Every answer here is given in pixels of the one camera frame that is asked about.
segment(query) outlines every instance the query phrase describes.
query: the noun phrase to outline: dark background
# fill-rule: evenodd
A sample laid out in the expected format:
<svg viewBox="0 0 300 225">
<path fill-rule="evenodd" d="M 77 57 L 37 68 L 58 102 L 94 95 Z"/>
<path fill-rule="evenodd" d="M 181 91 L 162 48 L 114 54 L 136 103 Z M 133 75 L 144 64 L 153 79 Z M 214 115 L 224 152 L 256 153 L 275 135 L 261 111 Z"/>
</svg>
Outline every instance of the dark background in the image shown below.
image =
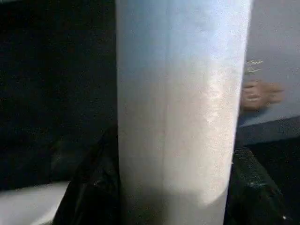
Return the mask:
<svg viewBox="0 0 300 225">
<path fill-rule="evenodd" d="M 114 1 L 0 4 L 1 132 L 96 142 L 117 121 Z"/>
</svg>

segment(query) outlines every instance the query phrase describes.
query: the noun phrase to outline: white surface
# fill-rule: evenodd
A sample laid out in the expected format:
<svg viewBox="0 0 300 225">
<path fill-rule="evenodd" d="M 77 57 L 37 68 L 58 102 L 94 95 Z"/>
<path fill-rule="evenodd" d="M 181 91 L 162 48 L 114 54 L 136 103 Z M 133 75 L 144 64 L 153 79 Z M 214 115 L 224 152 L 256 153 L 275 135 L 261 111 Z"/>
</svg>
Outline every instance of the white surface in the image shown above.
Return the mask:
<svg viewBox="0 0 300 225">
<path fill-rule="evenodd" d="M 223 224 L 250 4 L 117 1 L 128 225 Z"/>
<path fill-rule="evenodd" d="M 54 218 L 67 183 L 0 193 L 0 225 L 40 225 Z"/>
</svg>

